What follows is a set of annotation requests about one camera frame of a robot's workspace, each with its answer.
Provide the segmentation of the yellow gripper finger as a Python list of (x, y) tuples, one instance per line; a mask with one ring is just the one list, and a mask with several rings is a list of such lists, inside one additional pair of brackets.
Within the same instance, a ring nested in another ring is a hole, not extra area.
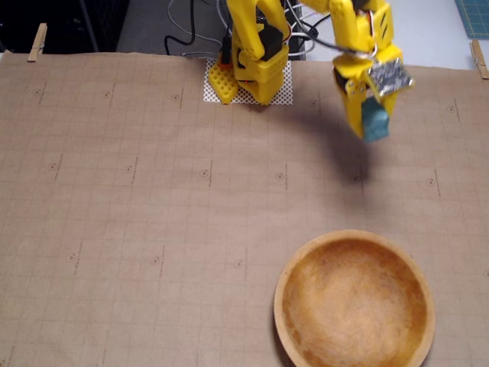
[(391, 93), (381, 98), (381, 105), (389, 117), (393, 115), (394, 107), (397, 101), (398, 92)]
[(363, 82), (347, 81), (342, 90), (342, 102), (347, 122), (351, 130), (360, 138), (364, 138), (362, 125), (362, 104), (367, 98), (367, 87)]

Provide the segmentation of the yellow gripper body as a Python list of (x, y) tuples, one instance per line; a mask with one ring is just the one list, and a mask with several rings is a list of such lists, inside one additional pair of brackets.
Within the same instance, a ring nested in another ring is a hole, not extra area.
[(369, 69), (375, 63), (385, 63), (397, 58), (403, 58), (403, 51), (395, 44), (390, 44), (385, 49), (379, 50), (371, 58), (341, 54), (333, 60), (335, 81), (339, 87), (345, 87), (349, 80), (360, 78), (363, 71)]

